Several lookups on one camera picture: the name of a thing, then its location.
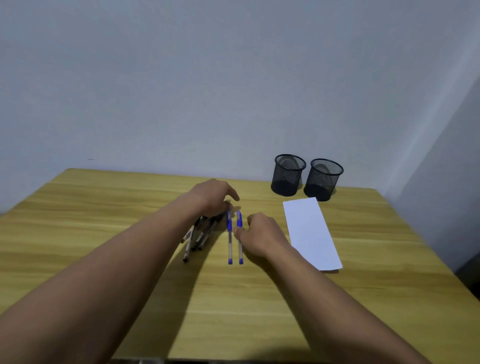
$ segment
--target person's right hand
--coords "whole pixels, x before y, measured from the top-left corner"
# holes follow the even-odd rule
[[[274,218],[259,212],[248,216],[247,221],[249,229],[236,228],[235,237],[250,253],[268,258],[269,253],[279,246],[290,246]]]

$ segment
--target blue pen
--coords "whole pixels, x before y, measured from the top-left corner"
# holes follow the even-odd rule
[[[243,227],[243,222],[241,220],[241,212],[237,211],[237,228]],[[239,264],[243,264],[243,251],[241,247],[241,241],[239,239]]]
[[[232,260],[232,217],[230,211],[227,212],[227,230],[228,230],[228,264],[233,264]]]

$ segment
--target pen holder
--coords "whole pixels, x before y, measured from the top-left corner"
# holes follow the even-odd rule
[[[271,188],[280,196],[293,196],[297,193],[301,173],[307,163],[292,154],[280,154],[275,157],[275,170]]]
[[[308,197],[317,201],[328,201],[332,196],[338,177],[343,173],[343,167],[329,159],[314,159],[310,162],[311,169],[303,191]]]

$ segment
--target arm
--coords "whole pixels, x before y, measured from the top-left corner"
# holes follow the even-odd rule
[[[238,200],[228,183],[196,185],[50,278],[0,316],[6,363],[106,363],[134,323],[181,238],[200,215]]]
[[[334,363],[429,363],[287,241],[273,218],[248,217],[250,229],[235,237],[252,254],[266,258],[306,315],[318,344]]]

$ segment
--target forearm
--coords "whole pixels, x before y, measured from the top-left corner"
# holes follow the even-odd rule
[[[0,317],[2,357],[106,362],[200,210],[183,195],[30,292]]]
[[[428,363],[291,246],[268,257],[336,363]]]

